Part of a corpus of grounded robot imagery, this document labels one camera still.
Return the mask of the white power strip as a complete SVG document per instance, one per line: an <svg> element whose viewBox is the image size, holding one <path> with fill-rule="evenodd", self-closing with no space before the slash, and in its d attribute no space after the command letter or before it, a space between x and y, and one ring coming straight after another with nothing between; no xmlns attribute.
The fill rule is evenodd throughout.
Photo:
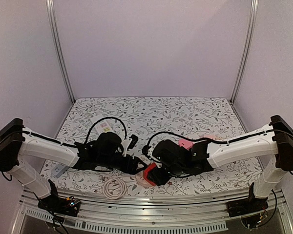
<svg viewBox="0 0 293 234"><path fill-rule="evenodd" d="M94 116L90 119L91 123L98 122L93 129L100 135L101 133L114 132L106 119L102 120L103 116Z"/></svg>

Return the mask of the aluminium front rail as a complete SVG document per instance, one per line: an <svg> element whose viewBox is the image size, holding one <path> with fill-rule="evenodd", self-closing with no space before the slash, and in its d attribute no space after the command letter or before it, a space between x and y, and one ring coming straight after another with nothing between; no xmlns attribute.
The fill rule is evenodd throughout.
<svg viewBox="0 0 293 234"><path fill-rule="evenodd" d="M229 217L226 203L246 198L247 189L184 196L125 196L108 200L103 195L58 189L59 196L74 195L81 200L77 217L63 216L64 226L91 233L115 234L208 234L225 231L247 234L293 234L293 220L281 189L275 190L277 209L273 219L255 230L242 224L242 217ZM24 189L17 206L11 234L56 234L46 223L52 216L37 207L38 201L29 189Z"/></svg>

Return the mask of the pink cube socket adapter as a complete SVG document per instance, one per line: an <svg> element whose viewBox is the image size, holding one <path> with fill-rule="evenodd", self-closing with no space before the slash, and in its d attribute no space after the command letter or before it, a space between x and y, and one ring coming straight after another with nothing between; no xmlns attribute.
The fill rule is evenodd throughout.
<svg viewBox="0 0 293 234"><path fill-rule="evenodd" d="M212 139L212 140L218 140L219 138L215 135L204 135L203 136L204 138L209 138L209 139Z"/></svg>

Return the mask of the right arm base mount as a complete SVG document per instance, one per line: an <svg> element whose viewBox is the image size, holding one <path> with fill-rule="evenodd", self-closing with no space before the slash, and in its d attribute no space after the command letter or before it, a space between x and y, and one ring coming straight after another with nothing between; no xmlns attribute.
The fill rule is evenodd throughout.
<svg viewBox="0 0 293 234"><path fill-rule="evenodd" d="M255 198L254 182L249 187L248 197L244 199L229 201L226 203L229 217L246 215L254 212L259 212L268 208L268 198Z"/></svg>

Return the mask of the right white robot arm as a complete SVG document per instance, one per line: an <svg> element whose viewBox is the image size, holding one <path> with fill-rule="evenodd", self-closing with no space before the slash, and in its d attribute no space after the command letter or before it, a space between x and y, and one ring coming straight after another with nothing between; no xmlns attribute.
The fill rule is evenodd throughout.
<svg viewBox="0 0 293 234"><path fill-rule="evenodd" d="M286 173L293 172L293 129L278 115L269 124L252 132L224 140L209 137L190 139L186 144L160 141L152 151L153 163L144 177L156 186L172 177L196 176L244 159L270 156L269 164L249 188L243 209L254 212Z"/></svg>

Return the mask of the pink plug adapter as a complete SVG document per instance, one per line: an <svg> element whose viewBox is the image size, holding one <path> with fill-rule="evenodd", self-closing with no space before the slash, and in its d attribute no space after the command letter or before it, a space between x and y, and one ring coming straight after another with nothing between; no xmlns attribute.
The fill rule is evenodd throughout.
<svg viewBox="0 0 293 234"><path fill-rule="evenodd" d="M180 139L178 141L178 145L180 147L185 148L186 150L190 150L193 147L193 142L185 140L185 139Z"/></svg>

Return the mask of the pink round socket base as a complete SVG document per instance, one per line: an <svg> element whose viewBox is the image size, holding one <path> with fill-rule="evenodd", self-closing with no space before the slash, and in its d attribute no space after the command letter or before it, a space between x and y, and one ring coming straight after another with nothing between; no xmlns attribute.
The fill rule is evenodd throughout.
<svg viewBox="0 0 293 234"><path fill-rule="evenodd" d="M135 175L136 182L144 188L151 188L151 185L147 180L144 179L144 172L141 171Z"/></svg>

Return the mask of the right aluminium frame post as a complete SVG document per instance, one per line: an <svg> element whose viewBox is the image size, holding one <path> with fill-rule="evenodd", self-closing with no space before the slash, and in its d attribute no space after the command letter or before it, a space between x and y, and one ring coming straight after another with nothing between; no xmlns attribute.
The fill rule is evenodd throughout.
<svg viewBox="0 0 293 234"><path fill-rule="evenodd" d="M239 89L242 83L242 79L244 76L244 72L247 66L247 61L251 49L251 43L252 43L252 38L255 30L255 25L256 25L256 17L257 17L257 11L258 11L258 3L259 0L252 0L251 1L251 8L250 8L250 17L248 21L248 26L247 26L247 33L246 33L246 38L245 38L245 43L243 47L243 53L241 57L241 61L239 64L238 72L237 72L237 77L233 86L233 90L231 93L230 97L230 103L234 105Z"/></svg>

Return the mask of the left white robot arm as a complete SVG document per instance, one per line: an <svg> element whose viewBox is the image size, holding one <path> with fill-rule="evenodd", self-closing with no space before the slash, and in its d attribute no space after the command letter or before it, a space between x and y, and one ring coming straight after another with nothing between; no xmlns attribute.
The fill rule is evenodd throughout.
<svg viewBox="0 0 293 234"><path fill-rule="evenodd" d="M16 178L51 211L57 212L63 201L55 185L41 177L25 161L25 156L55 161L77 170L95 171L100 166L135 175L147 168L140 158L127 153L137 140L135 135L121 139L114 132L105 132L90 142L68 144L33 132L23 125L22 119L15 118L0 130L0 172Z"/></svg>

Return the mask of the grey-blue power strip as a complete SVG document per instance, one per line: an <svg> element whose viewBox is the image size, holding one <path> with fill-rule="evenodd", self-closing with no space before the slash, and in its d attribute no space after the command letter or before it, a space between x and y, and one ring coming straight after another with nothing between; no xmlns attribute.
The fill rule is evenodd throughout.
<svg viewBox="0 0 293 234"><path fill-rule="evenodd" d="M55 178L59 178L64 172L67 171L69 167L58 163L51 171L51 174L55 177Z"/></svg>

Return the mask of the red cube socket adapter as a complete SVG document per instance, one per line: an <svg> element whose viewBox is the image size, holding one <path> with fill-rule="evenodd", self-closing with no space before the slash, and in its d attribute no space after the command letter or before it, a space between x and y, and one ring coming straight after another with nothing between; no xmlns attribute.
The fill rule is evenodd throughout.
<svg viewBox="0 0 293 234"><path fill-rule="evenodd" d="M157 168L157 165L155 162L149 164L147 168L143 171L143 179L149 183L151 186L156 186L154 181L152 180L152 170Z"/></svg>

